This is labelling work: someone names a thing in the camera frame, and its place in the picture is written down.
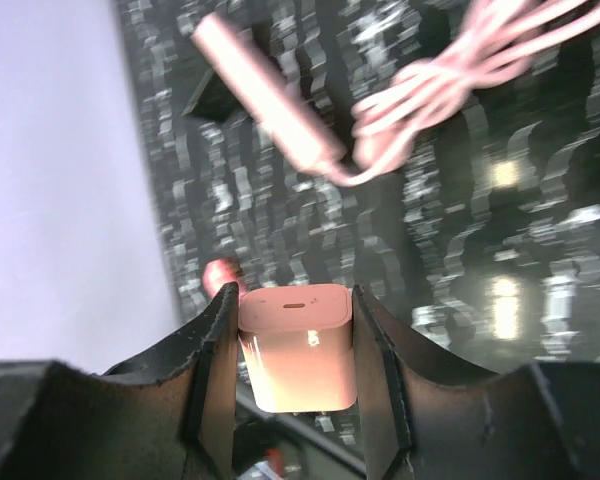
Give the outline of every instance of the dark tabletop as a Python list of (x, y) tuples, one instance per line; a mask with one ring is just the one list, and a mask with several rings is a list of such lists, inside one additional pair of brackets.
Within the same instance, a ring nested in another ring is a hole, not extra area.
[(187, 36), (217, 8), (263, 26), (260, 43), (351, 147), (351, 105), (444, 49), (466, 3), (117, 0), (183, 319), (206, 305), (204, 265), (237, 256), (251, 287), (368, 285), (493, 370), (600, 361), (600, 27), (476, 91), (406, 167), (356, 188), (296, 173), (244, 113), (182, 115), (205, 69)]

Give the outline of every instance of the black tube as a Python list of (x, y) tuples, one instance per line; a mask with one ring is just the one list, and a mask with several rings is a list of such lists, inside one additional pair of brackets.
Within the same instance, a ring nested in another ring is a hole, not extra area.
[(315, 448), (340, 463), (352, 473), (361, 478), (367, 477), (367, 468), (364, 460), (338, 445), (336, 442), (320, 434), (315, 429), (286, 413), (267, 413), (258, 408), (253, 398), (251, 389), (243, 382), (238, 381), (236, 385), (236, 401), (254, 417), (267, 422), (275, 422), (281, 427), (290, 430), (298, 437), (313, 445)]

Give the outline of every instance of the pink cable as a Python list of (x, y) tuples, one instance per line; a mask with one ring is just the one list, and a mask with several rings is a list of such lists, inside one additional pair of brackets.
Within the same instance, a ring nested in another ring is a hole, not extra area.
[(501, 85), (525, 72), (532, 56), (600, 24), (600, 2), (586, 15), (538, 35), (541, 27), (591, 0), (474, 0), (460, 36), (438, 57), (400, 70), (391, 86), (353, 107), (356, 163), (352, 176), (325, 163), (334, 184), (355, 186), (402, 166), (423, 129), (458, 112), (475, 88)]

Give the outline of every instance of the black and white patterned surface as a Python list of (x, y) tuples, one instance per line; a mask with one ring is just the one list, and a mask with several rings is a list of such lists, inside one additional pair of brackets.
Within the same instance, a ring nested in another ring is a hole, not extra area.
[(600, 27), (478, 91), (407, 166), (352, 189), (296, 173), (244, 114), (185, 118), (217, 9), (269, 21), (271, 53), (350, 146), (355, 100), (438, 53), (466, 2), (117, 0), (165, 255), (182, 316), (209, 260), (252, 287), (354, 281), (452, 351), (504, 370), (600, 361)]

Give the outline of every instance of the white wall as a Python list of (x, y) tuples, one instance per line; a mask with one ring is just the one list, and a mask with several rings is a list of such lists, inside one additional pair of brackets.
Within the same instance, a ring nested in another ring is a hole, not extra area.
[(177, 326), (117, 28), (0, 1), (0, 359), (100, 372)]

